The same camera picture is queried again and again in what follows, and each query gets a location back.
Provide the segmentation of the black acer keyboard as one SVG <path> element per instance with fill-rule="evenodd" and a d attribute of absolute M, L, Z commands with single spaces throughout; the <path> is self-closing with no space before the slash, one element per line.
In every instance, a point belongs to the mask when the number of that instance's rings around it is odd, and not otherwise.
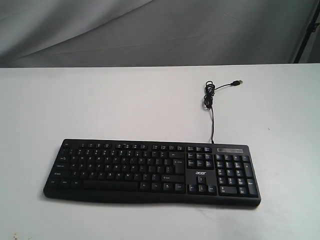
<path fill-rule="evenodd" d="M 257 207 L 247 145 L 65 139 L 43 189 L 52 199 Z"/>

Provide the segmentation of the grey fabric backdrop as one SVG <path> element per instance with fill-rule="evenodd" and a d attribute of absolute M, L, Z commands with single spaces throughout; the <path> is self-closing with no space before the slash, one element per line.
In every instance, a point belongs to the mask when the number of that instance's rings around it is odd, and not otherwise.
<path fill-rule="evenodd" d="M 299 0 L 3 0 L 2 67 L 289 63 Z"/>

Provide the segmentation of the black backdrop stand pole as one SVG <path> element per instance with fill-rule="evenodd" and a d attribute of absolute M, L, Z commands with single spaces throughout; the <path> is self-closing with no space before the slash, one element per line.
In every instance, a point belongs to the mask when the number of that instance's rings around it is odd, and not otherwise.
<path fill-rule="evenodd" d="M 318 26 L 320 25 L 317 22 L 317 19 L 320 15 L 320 1 L 316 1 L 316 6 L 312 9 L 312 17 L 308 20 L 307 25 L 303 29 L 303 38 L 299 43 L 299 48 L 294 55 L 293 63 L 298 64 L 301 60 L 301 57 L 306 49 L 306 46 L 310 40 L 310 37 L 313 33 L 316 32 Z"/>

